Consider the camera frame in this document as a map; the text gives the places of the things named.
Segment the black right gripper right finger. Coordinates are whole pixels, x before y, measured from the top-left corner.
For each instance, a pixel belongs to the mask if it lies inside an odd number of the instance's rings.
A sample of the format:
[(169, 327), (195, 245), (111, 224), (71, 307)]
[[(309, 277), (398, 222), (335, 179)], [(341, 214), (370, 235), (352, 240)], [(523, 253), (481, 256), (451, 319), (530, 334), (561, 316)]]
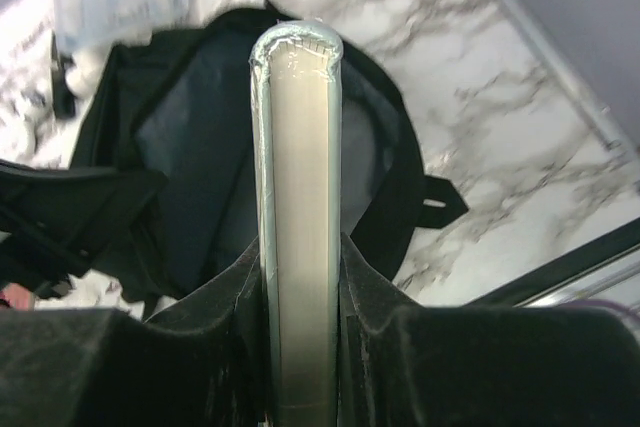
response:
[(639, 345), (586, 308), (427, 308), (341, 246), (344, 426), (635, 426)]

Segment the grey-green notebook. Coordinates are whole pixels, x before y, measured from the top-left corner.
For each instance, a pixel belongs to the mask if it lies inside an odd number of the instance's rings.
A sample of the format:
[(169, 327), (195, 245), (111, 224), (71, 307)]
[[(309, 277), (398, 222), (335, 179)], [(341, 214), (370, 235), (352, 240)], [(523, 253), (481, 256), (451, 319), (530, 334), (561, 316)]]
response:
[(337, 422), (342, 54), (326, 25), (288, 21), (250, 57), (273, 426)]

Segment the black student backpack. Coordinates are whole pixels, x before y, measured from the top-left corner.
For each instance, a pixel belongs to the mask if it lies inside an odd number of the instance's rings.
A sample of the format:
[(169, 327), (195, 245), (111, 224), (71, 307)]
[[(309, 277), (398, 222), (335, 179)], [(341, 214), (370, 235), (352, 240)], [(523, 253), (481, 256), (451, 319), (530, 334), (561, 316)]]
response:
[[(258, 233), (249, 58), (272, 3), (114, 47), (67, 170), (1, 165), (1, 281), (62, 297), (91, 270), (127, 302), (182, 298)], [(417, 228), (467, 212), (429, 176), (400, 91), (363, 51), (341, 62), (341, 228), (393, 279)]]

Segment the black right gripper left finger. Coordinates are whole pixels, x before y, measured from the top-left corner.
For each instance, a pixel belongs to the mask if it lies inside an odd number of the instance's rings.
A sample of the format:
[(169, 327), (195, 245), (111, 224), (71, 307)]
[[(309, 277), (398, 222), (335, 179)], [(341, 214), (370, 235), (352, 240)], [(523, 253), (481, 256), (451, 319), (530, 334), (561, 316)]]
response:
[(117, 309), (1, 315), (5, 426), (255, 426), (259, 247), (147, 321)]

